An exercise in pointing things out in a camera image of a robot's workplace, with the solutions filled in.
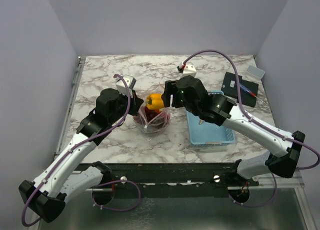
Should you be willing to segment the yellow bell pepper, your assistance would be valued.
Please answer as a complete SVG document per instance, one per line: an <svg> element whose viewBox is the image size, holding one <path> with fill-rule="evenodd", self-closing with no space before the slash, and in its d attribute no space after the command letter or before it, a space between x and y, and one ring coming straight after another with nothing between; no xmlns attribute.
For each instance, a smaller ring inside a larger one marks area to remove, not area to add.
<svg viewBox="0 0 320 230"><path fill-rule="evenodd" d="M146 107L149 110L160 110L165 107L160 93L150 94L146 99Z"/></svg>

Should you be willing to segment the red grape bunch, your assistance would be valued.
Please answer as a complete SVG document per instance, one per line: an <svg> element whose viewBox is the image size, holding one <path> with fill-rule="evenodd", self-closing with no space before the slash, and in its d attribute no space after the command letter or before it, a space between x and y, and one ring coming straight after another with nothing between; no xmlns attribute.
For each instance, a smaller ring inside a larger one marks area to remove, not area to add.
<svg viewBox="0 0 320 230"><path fill-rule="evenodd" d="M146 127L161 129L169 123L170 116L165 111L160 110L149 110L147 107L144 107L143 117L146 117Z"/></svg>

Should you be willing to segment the clear pink zip bag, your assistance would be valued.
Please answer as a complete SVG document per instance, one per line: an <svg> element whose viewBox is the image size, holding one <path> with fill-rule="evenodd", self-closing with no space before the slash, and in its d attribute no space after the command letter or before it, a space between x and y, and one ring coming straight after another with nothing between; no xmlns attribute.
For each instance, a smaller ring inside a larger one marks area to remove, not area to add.
<svg viewBox="0 0 320 230"><path fill-rule="evenodd" d="M144 134L156 135L170 123L169 109L165 108L162 100L164 88L164 84L158 84L138 95L143 103L138 110L138 114L133 116L133 122Z"/></svg>

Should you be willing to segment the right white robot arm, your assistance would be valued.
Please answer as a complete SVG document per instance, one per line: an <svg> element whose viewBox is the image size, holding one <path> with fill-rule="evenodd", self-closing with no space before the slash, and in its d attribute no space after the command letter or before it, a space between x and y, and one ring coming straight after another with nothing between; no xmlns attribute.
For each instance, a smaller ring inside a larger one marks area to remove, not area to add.
<svg viewBox="0 0 320 230"><path fill-rule="evenodd" d="M240 186L252 177L267 173L282 178L294 175L302 148L298 142L304 141L304 133L291 133L255 119L228 97L208 94L202 82L190 75L166 81L164 88L161 98L165 107L184 107L204 122L230 128L267 149L259 156L236 161L235 169L229 174L234 185Z"/></svg>

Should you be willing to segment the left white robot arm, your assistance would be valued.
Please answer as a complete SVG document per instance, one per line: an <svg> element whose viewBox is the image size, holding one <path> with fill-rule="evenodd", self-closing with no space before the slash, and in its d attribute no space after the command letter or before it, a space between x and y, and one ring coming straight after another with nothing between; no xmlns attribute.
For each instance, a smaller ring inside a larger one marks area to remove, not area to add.
<svg viewBox="0 0 320 230"><path fill-rule="evenodd" d="M72 177L81 161L112 130L121 126L127 115L135 116L143 104L133 89L104 89L95 108L80 122L72 139L61 154L33 181L23 181L18 190L24 208L30 208L47 223L53 222L68 201L90 187L114 186L111 169L100 161Z"/></svg>

